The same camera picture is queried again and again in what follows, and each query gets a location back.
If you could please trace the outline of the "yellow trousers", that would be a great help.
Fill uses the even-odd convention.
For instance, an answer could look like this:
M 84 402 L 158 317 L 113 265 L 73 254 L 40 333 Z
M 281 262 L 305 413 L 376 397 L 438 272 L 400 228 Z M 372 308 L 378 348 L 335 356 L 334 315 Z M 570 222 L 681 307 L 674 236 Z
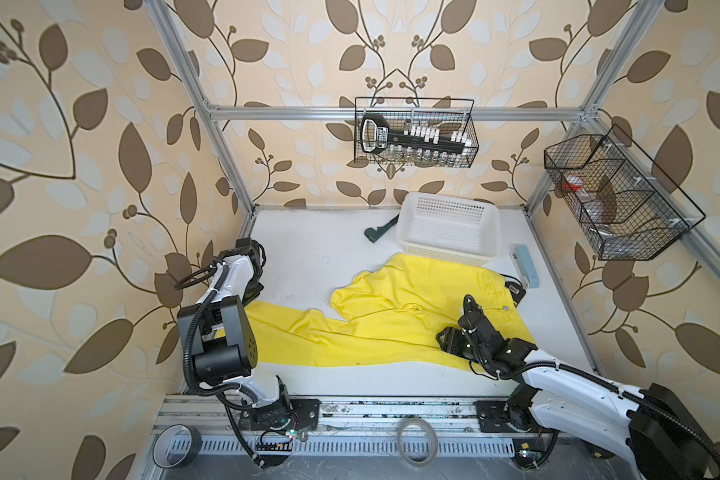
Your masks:
M 443 352 L 436 336 L 456 326 L 467 294 L 504 337 L 533 339 L 503 276 L 406 254 L 335 290 L 330 305 L 336 319 L 263 301 L 245 312 L 264 363 L 331 368 L 426 362 L 466 370 L 467 361 Z

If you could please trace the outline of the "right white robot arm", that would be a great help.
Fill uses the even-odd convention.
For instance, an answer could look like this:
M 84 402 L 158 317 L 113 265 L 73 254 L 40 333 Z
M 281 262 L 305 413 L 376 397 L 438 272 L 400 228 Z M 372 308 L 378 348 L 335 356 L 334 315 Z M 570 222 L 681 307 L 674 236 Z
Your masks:
M 720 479 L 720 452 L 680 398 L 652 384 L 621 384 L 564 363 L 519 338 L 505 338 L 473 296 L 456 326 L 437 336 L 470 370 L 517 386 L 502 403 L 476 405 L 481 422 L 518 433 L 566 433 L 618 456 L 644 479 Z

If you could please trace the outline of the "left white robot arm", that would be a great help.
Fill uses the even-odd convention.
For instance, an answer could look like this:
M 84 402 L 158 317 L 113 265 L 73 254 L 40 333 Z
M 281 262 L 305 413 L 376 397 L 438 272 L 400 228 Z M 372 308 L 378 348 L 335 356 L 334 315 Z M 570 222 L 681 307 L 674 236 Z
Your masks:
M 264 247 L 248 237 L 211 258 L 208 265 L 181 278 L 176 290 L 207 283 L 196 303 L 180 309 L 177 327 L 182 372 L 192 395 L 215 397 L 264 430 L 296 423 L 284 382 L 272 373 L 256 373 L 258 347 L 245 307 L 263 291 Z

